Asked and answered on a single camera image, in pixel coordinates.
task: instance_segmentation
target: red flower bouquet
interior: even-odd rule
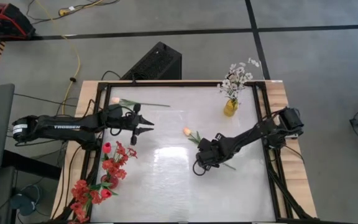
[[[103,158],[102,168],[106,171],[106,175],[101,178],[101,183],[96,185],[88,185],[85,180],[79,180],[72,188],[71,193],[75,198],[75,203],[71,205],[76,218],[72,223],[84,223],[90,218],[86,216],[88,208],[91,204],[100,204],[102,201],[117,195],[112,191],[118,185],[119,178],[124,179],[127,175],[122,166],[128,161],[130,157],[136,156],[136,151],[131,148],[124,148],[122,144],[116,141],[116,151],[113,157],[110,158],[108,154],[111,152],[111,144],[106,143],[102,147]]]

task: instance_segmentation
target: concrete floor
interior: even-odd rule
[[[10,2],[25,12],[30,0]],[[60,7],[86,1],[41,2],[55,15]],[[251,2],[258,27],[358,25],[357,0]],[[30,14],[45,17],[36,4]],[[122,0],[57,22],[65,34],[250,28],[243,0]],[[35,28],[40,35],[57,35],[51,22]],[[300,109],[305,123],[300,145],[318,216],[358,223],[358,138],[349,126],[358,111],[358,30],[266,32],[260,33],[260,39],[271,79],[284,80],[290,105]],[[231,63],[258,58],[252,33],[76,39],[72,42],[80,53],[82,69],[70,96],[78,96],[83,80],[99,80],[106,70],[127,72],[158,41],[183,54],[183,79],[222,78]],[[8,42],[0,60],[0,84],[14,83],[17,93],[62,101],[75,69],[76,57],[65,40]],[[254,71],[254,77],[263,79],[262,72]],[[16,96],[11,120],[54,114],[56,108]],[[15,148],[11,139],[6,144],[8,150],[25,156],[59,147],[50,143]],[[55,164],[57,153],[43,159]],[[37,179],[19,173],[18,186]],[[45,179],[41,186],[47,193],[39,210],[49,214],[57,182]],[[22,221],[46,219],[35,213]]]

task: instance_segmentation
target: white flowers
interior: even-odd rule
[[[229,80],[223,80],[222,81],[222,88],[229,88],[230,86],[230,81]]]
[[[253,64],[253,65],[255,65],[256,67],[259,68],[259,63],[257,61],[255,61],[255,60],[252,60],[251,58],[248,58],[248,63],[251,63],[251,64]]]
[[[248,59],[247,63],[259,67],[259,62],[251,58]],[[240,62],[238,67],[236,67],[237,64],[232,64],[229,73],[224,76],[222,84],[218,84],[220,92],[225,91],[227,97],[231,100],[236,101],[239,97],[239,92],[246,87],[244,84],[253,79],[252,74],[246,69],[249,68],[246,67],[247,63]]]

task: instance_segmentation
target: green stem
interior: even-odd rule
[[[166,106],[166,107],[171,107],[170,105],[160,105],[160,104],[156,104],[156,103],[140,103],[141,105],[150,105],[150,106]]]
[[[233,169],[233,170],[237,170],[236,168],[234,168],[233,166],[230,166],[230,165],[226,164],[225,162],[223,162],[223,165],[225,165],[225,166],[227,166],[228,168],[231,168],[231,169]]]
[[[191,136],[194,140],[196,140],[196,141],[198,142],[198,144],[200,143],[199,140],[196,139],[196,138],[194,138],[194,136],[193,136],[192,134],[190,134],[190,136]]]

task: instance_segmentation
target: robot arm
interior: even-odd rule
[[[18,142],[33,141],[38,138],[72,140],[82,145],[83,149],[96,150],[95,133],[105,128],[132,131],[131,144],[135,145],[140,133],[153,130],[138,128],[139,124],[154,125],[138,115],[140,105],[122,115],[121,105],[109,105],[96,114],[74,118],[71,116],[26,116],[13,122],[13,138]]]
[[[274,121],[277,116],[280,124]],[[196,161],[204,170],[219,167],[220,163],[231,159],[243,146],[263,137],[269,146],[281,148],[285,145],[285,136],[301,135],[302,127],[303,123],[297,110],[284,108],[276,111],[271,118],[257,123],[253,128],[236,137],[227,138],[218,133],[212,141],[203,138],[198,144],[199,152],[196,154]]]

